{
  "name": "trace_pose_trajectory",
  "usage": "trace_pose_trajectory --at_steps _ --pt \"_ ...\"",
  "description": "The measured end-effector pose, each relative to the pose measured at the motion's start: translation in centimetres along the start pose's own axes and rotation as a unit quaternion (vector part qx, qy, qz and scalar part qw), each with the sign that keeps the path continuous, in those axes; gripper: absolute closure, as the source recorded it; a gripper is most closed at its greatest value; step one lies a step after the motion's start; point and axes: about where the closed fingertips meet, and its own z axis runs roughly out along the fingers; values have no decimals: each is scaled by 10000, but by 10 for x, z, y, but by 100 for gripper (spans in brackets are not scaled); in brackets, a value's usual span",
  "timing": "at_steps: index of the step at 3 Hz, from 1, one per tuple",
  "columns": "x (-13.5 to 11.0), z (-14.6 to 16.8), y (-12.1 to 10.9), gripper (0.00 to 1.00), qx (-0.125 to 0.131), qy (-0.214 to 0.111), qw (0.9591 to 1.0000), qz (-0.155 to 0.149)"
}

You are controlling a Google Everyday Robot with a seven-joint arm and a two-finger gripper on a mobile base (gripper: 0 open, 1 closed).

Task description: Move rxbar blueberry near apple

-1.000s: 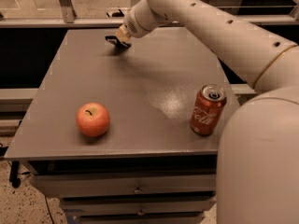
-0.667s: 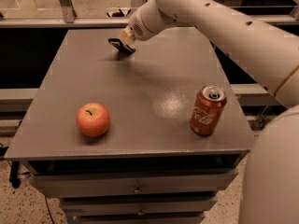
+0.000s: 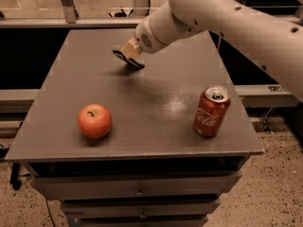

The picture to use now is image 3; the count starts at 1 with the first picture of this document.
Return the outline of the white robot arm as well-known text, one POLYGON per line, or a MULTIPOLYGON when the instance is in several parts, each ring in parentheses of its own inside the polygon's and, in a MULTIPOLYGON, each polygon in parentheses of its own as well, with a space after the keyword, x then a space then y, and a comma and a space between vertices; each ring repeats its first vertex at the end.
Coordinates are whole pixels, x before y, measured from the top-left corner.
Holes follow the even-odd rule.
POLYGON ((303 100, 303 27, 235 0, 168 0, 138 24, 122 58, 156 53, 177 40, 211 31, 303 100))

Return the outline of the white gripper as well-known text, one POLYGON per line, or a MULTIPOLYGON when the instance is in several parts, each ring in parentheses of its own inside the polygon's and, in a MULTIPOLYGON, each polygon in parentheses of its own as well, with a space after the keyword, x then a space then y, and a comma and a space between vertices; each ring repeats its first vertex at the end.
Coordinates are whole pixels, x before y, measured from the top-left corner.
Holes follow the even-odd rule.
POLYGON ((135 59, 141 51, 154 54, 180 39, 186 39, 201 29, 186 25, 171 12, 169 3, 147 16, 135 29, 134 37, 121 49, 125 58, 135 59))

